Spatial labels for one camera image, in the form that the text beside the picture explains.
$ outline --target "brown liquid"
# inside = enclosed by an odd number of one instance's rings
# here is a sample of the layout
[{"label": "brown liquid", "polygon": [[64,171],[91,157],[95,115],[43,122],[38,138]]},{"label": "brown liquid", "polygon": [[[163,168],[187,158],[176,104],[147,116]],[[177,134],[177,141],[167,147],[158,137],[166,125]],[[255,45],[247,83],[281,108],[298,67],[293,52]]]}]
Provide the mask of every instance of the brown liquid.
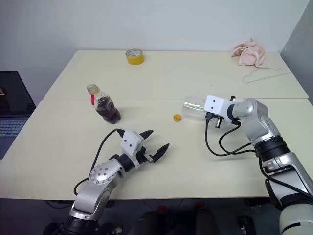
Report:
[{"label": "brown liquid", "polygon": [[98,99],[97,112],[109,123],[115,124],[117,121],[121,120],[121,115],[115,108],[110,97],[101,97]]}]

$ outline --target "laptop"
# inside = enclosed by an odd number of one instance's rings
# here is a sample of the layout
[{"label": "laptop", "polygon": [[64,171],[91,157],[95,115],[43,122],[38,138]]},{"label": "laptop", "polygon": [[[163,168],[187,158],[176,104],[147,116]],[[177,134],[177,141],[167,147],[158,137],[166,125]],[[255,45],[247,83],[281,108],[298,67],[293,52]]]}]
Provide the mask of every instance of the laptop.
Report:
[{"label": "laptop", "polygon": [[36,105],[17,71],[0,71],[0,160]]}]

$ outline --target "plastic bottle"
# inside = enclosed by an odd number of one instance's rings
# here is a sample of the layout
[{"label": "plastic bottle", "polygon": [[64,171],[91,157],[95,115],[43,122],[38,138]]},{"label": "plastic bottle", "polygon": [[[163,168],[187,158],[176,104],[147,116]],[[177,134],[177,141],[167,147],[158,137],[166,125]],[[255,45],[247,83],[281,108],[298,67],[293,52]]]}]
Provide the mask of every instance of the plastic bottle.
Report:
[{"label": "plastic bottle", "polygon": [[89,84],[87,90],[91,96],[91,104],[105,121],[115,124],[121,120],[121,115],[108,94],[101,92],[95,84]]}]

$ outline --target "white wall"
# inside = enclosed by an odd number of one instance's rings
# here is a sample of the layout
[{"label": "white wall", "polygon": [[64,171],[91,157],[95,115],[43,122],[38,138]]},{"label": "white wall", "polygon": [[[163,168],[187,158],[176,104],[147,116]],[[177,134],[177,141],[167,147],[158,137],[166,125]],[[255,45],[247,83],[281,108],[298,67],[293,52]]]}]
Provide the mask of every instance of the white wall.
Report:
[{"label": "white wall", "polygon": [[38,103],[77,49],[280,51],[309,0],[0,0],[0,70]]}]

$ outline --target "white table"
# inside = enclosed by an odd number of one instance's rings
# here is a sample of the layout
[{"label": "white table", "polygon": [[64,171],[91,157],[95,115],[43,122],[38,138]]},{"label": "white table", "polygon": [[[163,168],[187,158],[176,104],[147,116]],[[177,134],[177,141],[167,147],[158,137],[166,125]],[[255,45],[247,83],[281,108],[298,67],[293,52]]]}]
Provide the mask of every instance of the white table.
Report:
[{"label": "white table", "polygon": [[[292,73],[243,83],[243,76],[256,68],[238,66],[238,57],[231,58],[229,52],[144,51],[144,55],[144,63],[134,66],[127,63],[124,51],[77,51],[44,99],[89,99],[89,83],[97,84],[113,100],[208,94],[241,99],[308,98]],[[289,70],[277,52],[266,54],[266,64]],[[286,71],[259,70],[252,79],[283,73]]]},{"label": "white table", "polygon": [[[313,177],[311,144],[313,109],[305,99],[261,99],[290,150]],[[153,129],[145,146],[155,152],[170,148],[155,164],[133,170],[116,188],[112,199],[259,197],[268,196],[264,177],[253,154],[218,158],[204,143],[202,121],[173,121],[182,100],[115,100],[122,119],[111,125],[93,110],[88,99],[44,100],[17,136],[0,163],[0,197],[23,199],[74,199],[74,185],[88,175],[103,137],[113,128],[139,132]],[[217,151],[220,130],[212,123],[209,142]],[[225,147],[247,143],[239,131],[226,138]],[[116,134],[104,145],[98,163],[120,153]]]}]

